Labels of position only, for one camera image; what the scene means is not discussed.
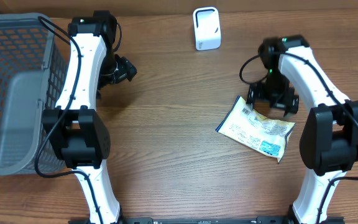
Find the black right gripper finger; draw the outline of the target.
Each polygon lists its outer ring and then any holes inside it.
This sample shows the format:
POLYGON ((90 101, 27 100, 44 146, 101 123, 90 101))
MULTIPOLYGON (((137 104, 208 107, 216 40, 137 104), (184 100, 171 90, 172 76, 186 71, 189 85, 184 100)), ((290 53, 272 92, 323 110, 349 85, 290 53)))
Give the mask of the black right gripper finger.
POLYGON ((286 96, 284 99, 284 105, 285 105, 284 116, 287 116, 289 114, 297 114, 298 106, 299 106, 299 96, 298 95, 286 96))
POLYGON ((257 96, 256 86, 250 85, 247 93, 246 104, 253 109, 255 105, 255 97, 257 96))

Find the white blue wipes pack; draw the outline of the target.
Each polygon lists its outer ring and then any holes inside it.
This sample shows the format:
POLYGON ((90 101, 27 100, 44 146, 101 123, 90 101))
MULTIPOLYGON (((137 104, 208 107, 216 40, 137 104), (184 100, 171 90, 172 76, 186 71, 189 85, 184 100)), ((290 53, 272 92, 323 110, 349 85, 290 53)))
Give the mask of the white blue wipes pack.
POLYGON ((295 125, 258 113, 238 96, 216 132, 280 162, 295 125))

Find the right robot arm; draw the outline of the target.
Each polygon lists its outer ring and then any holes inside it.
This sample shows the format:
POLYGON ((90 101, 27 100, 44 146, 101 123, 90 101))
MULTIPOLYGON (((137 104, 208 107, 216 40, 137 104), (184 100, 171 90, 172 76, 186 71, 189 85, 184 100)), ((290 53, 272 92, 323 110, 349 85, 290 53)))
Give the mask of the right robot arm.
POLYGON ((358 100, 352 101, 326 76, 302 35, 263 40, 257 57, 268 74, 250 84, 246 103, 295 114, 300 102, 309 111, 300 138, 306 166, 300 193, 283 217, 257 217, 259 223, 344 223, 328 217, 337 184, 358 162, 358 100))

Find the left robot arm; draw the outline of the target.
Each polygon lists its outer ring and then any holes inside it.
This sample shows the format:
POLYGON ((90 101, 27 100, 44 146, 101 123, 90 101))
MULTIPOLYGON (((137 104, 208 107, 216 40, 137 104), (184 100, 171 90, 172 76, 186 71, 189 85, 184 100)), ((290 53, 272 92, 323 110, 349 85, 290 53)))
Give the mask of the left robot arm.
POLYGON ((79 180, 89 207, 85 223, 124 223, 122 209, 114 196, 107 159, 110 133, 96 111, 100 89, 131 81, 136 67, 116 52, 122 29, 109 11, 94 11, 91 17, 75 17, 63 30, 44 17, 40 23, 70 44, 70 62, 61 95, 55 107, 42 113, 47 134, 41 148, 51 144, 56 158, 68 171, 46 174, 40 170, 41 152, 35 156, 36 173, 43 178, 73 174, 79 180))

